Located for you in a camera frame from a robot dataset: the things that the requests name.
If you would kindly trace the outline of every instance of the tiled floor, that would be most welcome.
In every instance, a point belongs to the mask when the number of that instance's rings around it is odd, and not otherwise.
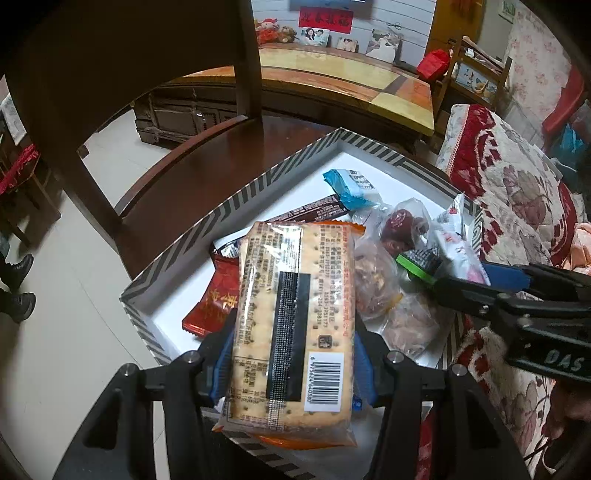
[[[86,143],[85,163],[113,205],[167,153],[139,140],[134,119],[127,112]],[[119,304],[129,283],[119,257],[65,194],[61,202],[62,217],[31,249],[35,262],[21,287],[37,295],[33,315],[19,327],[0,314],[0,432],[34,480],[53,476],[119,366],[156,365]],[[8,261],[25,251],[12,237]],[[159,478],[167,477],[163,428],[160,411]]]

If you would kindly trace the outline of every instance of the barcode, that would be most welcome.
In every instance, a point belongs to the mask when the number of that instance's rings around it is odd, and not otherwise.
[[[340,411],[345,354],[310,352],[304,411]]]

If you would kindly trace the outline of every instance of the chair backrest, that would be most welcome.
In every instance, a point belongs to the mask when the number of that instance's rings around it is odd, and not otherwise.
[[[234,66],[238,113],[260,116],[254,27],[250,0],[63,0],[11,52],[23,124],[103,236],[120,221],[76,150],[127,103],[214,67]]]

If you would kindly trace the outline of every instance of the red pattern fabric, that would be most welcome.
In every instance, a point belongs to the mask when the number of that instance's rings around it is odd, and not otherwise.
[[[560,265],[569,253],[577,212],[568,188],[510,125],[480,105],[456,105],[437,166],[483,210],[483,260]],[[541,447],[550,408],[549,379],[509,367],[505,344],[464,316],[457,362],[496,407],[524,457]],[[534,472],[540,454],[526,463]]]
[[[6,192],[8,189],[13,189],[19,184],[19,174],[22,169],[31,161],[39,158],[39,150],[34,144],[29,145],[22,149],[21,154],[18,156],[16,162],[12,165],[10,170],[4,175],[4,178],[0,181],[0,195]]]

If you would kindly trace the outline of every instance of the blue snack wrapper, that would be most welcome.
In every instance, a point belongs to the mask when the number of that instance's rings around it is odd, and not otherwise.
[[[356,170],[332,169],[324,173],[323,177],[339,195],[341,203],[349,210],[382,203],[382,197],[375,187]]]

